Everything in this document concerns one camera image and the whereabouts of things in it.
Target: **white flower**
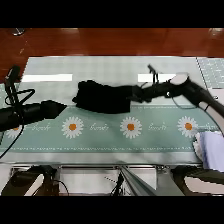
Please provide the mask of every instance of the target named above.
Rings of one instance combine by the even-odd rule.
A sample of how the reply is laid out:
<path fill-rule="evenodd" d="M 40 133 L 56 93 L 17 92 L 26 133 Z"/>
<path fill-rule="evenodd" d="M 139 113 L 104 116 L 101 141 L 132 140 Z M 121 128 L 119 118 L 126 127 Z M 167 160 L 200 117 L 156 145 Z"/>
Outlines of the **white flower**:
<path fill-rule="evenodd" d="M 18 128 L 10 129 L 6 132 L 6 135 L 8 135 L 8 138 L 16 138 L 17 135 L 20 133 L 22 129 L 22 125 L 20 125 Z"/>
<path fill-rule="evenodd" d="M 182 132 L 182 135 L 192 138 L 197 133 L 198 124 L 196 123 L 194 118 L 185 116 L 179 119 L 177 127 L 178 130 Z"/>
<path fill-rule="evenodd" d="M 69 117 L 66 119 L 65 122 L 63 122 L 62 125 L 62 131 L 64 132 L 63 135 L 66 135 L 66 138 L 70 137 L 75 138 L 76 136 L 79 136 L 82 134 L 83 130 L 83 122 L 78 117 Z"/>
<path fill-rule="evenodd" d="M 134 117 L 126 117 L 120 125 L 120 131 L 123 131 L 123 135 L 126 135 L 126 138 L 135 138 L 141 134 L 142 125 L 138 119 Z"/>

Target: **daisy print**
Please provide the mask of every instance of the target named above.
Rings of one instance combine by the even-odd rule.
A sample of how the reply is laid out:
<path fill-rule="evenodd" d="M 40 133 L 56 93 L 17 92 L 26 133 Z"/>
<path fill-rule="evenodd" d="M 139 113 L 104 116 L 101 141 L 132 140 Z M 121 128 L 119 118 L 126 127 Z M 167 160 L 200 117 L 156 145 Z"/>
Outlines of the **daisy print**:
<path fill-rule="evenodd" d="M 13 129 L 8 130 L 6 132 L 6 135 L 8 136 L 8 138 L 16 138 L 17 135 L 20 133 L 21 129 L 22 129 L 22 125 L 20 125 L 17 128 L 13 128 Z"/>
<path fill-rule="evenodd" d="M 135 119 L 134 117 L 126 117 L 120 125 L 121 129 L 120 131 L 123 132 L 123 135 L 126 136 L 126 138 L 135 138 L 136 136 L 139 136 L 141 134 L 142 125 L 138 119 Z"/>
<path fill-rule="evenodd" d="M 182 132 L 182 135 L 192 138 L 197 133 L 198 124 L 196 123 L 194 118 L 185 116 L 179 119 L 177 127 L 178 130 Z"/>
<path fill-rule="evenodd" d="M 82 134 L 83 126 L 82 120 L 78 117 L 69 117 L 65 122 L 63 122 L 63 135 L 66 135 L 66 138 L 75 138 Z"/>

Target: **table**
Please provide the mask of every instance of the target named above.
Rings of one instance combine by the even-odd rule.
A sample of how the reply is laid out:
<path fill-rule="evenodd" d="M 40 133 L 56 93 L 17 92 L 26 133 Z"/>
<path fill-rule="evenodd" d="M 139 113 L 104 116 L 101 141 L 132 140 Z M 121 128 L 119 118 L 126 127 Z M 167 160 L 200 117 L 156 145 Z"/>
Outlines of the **table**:
<path fill-rule="evenodd" d="M 172 99 L 159 97 L 153 99 L 150 104 L 140 105 L 133 102 L 130 114 L 119 114 L 115 117 L 115 115 L 97 114 L 77 109 L 71 101 L 77 93 L 79 81 L 93 79 L 112 86 L 135 85 L 138 84 L 137 74 L 148 73 L 149 63 L 163 73 L 188 72 L 193 81 L 205 87 L 198 61 L 193 57 L 29 58 L 24 77 L 27 75 L 72 74 L 73 78 L 70 82 L 21 82 L 19 90 L 27 88 L 36 90 L 35 95 L 27 103 L 51 99 L 68 105 L 68 108 L 54 121 L 45 120 L 38 124 L 28 125 L 24 134 L 2 161 L 48 164 L 198 163 L 199 160 L 192 147 L 193 138 L 188 138 L 186 132 L 178 131 L 177 124 L 178 121 L 183 122 L 186 116 L 191 122 L 196 122 L 201 130 L 216 129 L 217 127 L 210 118 L 199 109 L 180 110 Z M 182 96 L 176 101 L 180 105 L 192 106 Z M 85 135 L 69 139 L 70 136 L 66 138 L 62 133 L 62 124 L 73 117 L 74 119 L 78 117 L 85 124 L 82 130 Z M 125 138 L 118 125 L 122 125 L 122 122 L 129 117 L 134 117 L 135 121 L 140 121 L 142 124 L 140 137 L 131 140 L 127 136 Z M 112 137 L 109 138 L 105 130 L 111 129 Z M 9 138 L 10 133 L 7 133 L 3 137 L 1 150 L 4 150 L 12 141 Z"/>

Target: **black fabric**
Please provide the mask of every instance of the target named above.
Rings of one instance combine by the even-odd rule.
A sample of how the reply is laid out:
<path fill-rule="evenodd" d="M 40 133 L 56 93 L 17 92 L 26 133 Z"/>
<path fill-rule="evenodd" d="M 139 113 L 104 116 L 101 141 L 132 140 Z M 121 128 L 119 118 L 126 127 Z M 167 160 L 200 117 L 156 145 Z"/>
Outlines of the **black fabric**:
<path fill-rule="evenodd" d="M 72 99 L 78 108 L 106 114 L 130 112 L 132 86 L 111 87 L 88 80 L 79 82 L 78 88 Z"/>

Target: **wooden floor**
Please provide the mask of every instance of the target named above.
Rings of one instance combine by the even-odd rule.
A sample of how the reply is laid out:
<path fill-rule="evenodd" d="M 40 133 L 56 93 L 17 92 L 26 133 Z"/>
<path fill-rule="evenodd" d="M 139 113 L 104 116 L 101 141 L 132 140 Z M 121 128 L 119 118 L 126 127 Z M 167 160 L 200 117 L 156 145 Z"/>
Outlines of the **wooden floor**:
<path fill-rule="evenodd" d="M 0 28 L 0 83 L 30 56 L 161 55 L 224 57 L 221 28 Z"/>

